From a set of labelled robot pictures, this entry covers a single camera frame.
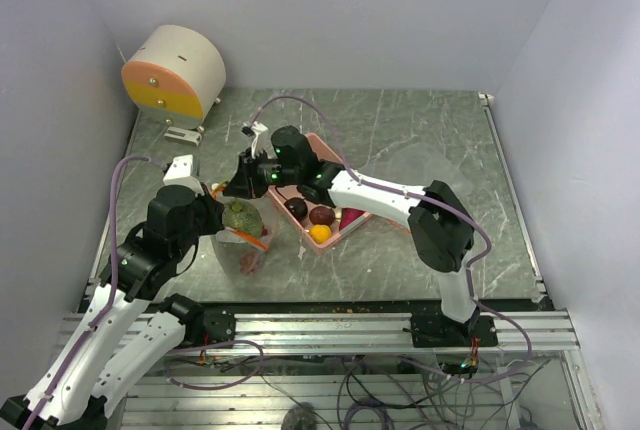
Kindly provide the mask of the green netted melon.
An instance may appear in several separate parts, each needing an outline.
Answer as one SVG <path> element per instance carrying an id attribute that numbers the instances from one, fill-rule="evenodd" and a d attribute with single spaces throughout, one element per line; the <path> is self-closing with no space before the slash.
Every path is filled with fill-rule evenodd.
<path id="1" fill-rule="evenodd" d="M 222 222 L 226 228 L 254 238 L 260 238 L 263 233 L 263 220 L 259 210 L 244 200 L 233 199 L 225 202 Z"/>

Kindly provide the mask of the pink plastic basket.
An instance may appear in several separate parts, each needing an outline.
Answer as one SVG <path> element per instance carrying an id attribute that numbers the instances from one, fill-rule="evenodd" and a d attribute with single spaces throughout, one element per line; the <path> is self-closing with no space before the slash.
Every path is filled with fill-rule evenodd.
<path id="1" fill-rule="evenodd" d="M 286 126 L 272 134 L 271 144 L 275 168 L 267 172 L 267 196 L 316 253 L 329 250 L 371 217 L 329 202 L 330 179 L 344 165 L 318 135 Z"/>

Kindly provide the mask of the clear bag orange zipper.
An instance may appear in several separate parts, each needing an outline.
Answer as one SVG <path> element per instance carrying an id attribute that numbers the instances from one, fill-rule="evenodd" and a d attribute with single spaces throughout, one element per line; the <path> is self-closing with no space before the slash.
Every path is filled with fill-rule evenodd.
<path id="1" fill-rule="evenodd" d="M 211 186 L 212 196 L 223 205 L 229 200 L 239 199 L 225 197 L 223 195 L 224 188 L 225 183 L 214 183 Z M 218 232 L 211 238 L 216 258 L 224 272 L 229 277 L 246 276 L 239 272 L 239 260 L 247 252 L 264 252 L 266 254 L 264 260 L 265 264 L 267 255 L 273 246 L 275 237 L 279 230 L 279 216 L 273 203 L 268 197 L 263 196 L 258 199 L 244 201 L 249 202 L 259 210 L 263 220 L 262 236 L 260 238 L 254 238 L 225 227 L 222 231 Z"/>

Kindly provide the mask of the red grape bunch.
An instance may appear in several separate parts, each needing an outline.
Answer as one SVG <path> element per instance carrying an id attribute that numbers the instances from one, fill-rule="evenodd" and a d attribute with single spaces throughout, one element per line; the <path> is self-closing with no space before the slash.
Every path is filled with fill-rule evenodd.
<path id="1" fill-rule="evenodd" d="M 255 275 L 261 271 L 265 257 L 266 254 L 261 251 L 245 253 L 239 260 L 239 272 L 246 276 Z"/>

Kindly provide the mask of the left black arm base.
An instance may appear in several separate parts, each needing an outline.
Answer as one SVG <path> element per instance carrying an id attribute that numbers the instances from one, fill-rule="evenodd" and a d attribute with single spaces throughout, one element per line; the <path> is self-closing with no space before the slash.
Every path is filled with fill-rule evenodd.
<path id="1" fill-rule="evenodd" d="M 226 342 L 235 335 L 235 318 L 227 310 L 209 309 L 180 294 L 165 298 L 158 310 L 177 319 L 183 330 L 180 349 Z"/>

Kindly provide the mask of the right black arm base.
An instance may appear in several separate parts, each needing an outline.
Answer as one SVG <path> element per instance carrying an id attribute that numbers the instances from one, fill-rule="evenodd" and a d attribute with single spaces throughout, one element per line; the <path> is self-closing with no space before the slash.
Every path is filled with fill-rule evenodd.
<path id="1" fill-rule="evenodd" d="M 415 348 L 495 347 L 498 345 L 494 320 L 476 311 L 471 319 L 459 323 L 438 312 L 413 314 L 408 333 Z"/>

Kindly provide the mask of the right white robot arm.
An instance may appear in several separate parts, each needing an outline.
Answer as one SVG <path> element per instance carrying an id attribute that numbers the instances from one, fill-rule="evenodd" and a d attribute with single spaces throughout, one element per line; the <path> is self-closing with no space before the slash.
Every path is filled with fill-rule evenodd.
<path id="1" fill-rule="evenodd" d="M 442 337 L 459 346 L 475 335 L 479 308 L 462 270 L 474 245 L 474 229 L 446 183 L 407 186 L 361 176 L 344 163 L 320 158 L 308 138 L 292 126 L 272 134 L 272 152 L 262 145 L 263 126 L 245 127 L 243 132 L 253 140 L 239 154 L 225 196 L 258 199 L 272 187 L 294 186 L 311 203 L 351 208 L 395 222 L 410 232 L 418 257 L 437 274 Z"/>

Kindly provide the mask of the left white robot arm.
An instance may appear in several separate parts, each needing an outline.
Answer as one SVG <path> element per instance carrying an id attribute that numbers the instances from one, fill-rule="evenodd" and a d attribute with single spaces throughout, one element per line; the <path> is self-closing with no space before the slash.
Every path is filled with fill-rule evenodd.
<path id="1" fill-rule="evenodd" d="M 113 249 L 89 308 L 50 369 L 25 395 L 7 399 L 1 418 L 16 429 L 103 429 L 120 401 L 169 351 L 205 335 L 204 309 L 174 294 L 128 344 L 131 325 L 196 255 L 203 236 L 223 230 L 223 204 L 205 190 L 161 188 L 145 221 Z"/>

